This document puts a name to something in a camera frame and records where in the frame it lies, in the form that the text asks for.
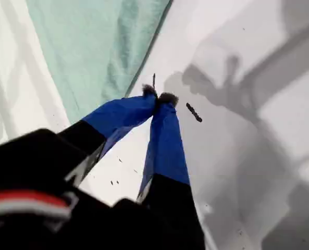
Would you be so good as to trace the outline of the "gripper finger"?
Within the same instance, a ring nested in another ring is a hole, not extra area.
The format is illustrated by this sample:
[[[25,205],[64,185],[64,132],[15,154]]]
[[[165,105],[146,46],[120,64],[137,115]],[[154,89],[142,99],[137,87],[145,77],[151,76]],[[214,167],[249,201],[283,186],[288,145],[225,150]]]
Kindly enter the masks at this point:
[[[161,94],[157,101],[138,200],[178,229],[199,230],[176,114],[177,102],[178,98],[171,93]]]
[[[61,131],[58,135],[86,154],[83,162],[69,171],[65,180],[80,185],[118,141],[153,115],[157,100],[154,87],[144,85],[141,96],[109,101]]]

